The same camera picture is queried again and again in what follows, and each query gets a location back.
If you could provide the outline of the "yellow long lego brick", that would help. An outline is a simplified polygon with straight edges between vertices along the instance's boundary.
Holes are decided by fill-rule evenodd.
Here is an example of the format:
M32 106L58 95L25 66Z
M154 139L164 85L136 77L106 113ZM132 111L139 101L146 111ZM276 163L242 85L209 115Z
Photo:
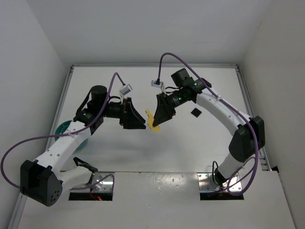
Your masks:
M159 132L160 131L160 127L159 126L153 126L153 122L154 122L154 117L152 115L152 113L150 112L149 109L146 109L145 110L145 113L147 114L148 116L148 120L147 120L147 125L148 127L154 131L154 132Z

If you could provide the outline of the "black lego plate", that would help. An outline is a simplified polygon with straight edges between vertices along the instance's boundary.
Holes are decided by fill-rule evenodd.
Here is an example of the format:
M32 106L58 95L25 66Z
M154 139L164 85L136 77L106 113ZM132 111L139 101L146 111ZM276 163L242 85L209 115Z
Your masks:
M196 118L198 118L200 116L200 114L202 113L202 111L200 111L199 109L197 108L194 108L192 111L191 111L191 114L193 116L195 116Z

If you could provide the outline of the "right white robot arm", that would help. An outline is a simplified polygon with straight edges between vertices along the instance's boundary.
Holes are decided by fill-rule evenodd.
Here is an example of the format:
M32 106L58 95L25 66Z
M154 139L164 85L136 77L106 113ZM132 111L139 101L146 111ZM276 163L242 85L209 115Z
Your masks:
M239 112L222 99L207 80L194 80L185 68L172 74L171 78L177 90L171 94L157 94L157 108L152 126L171 120L176 114L175 109L188 101L209 111L232 135L229 153L214 172L214 181L221 186L247 159L265 146L264 121L259 116L250 117Z

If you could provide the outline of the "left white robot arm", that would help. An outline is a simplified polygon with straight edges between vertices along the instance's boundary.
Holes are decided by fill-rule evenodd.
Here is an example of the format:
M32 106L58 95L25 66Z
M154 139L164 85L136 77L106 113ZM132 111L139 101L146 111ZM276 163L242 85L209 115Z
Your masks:
M146 128L145 119L136 111L130 97L111 102L105 86L93 86L64 135L34 161L26 160L21 165L20 192L50 207L66 190L82 190L96 185L94 176L98 169L89 163L74 157L74 169L62 171L62 167L102 125L104 118L118 119L123 129Z

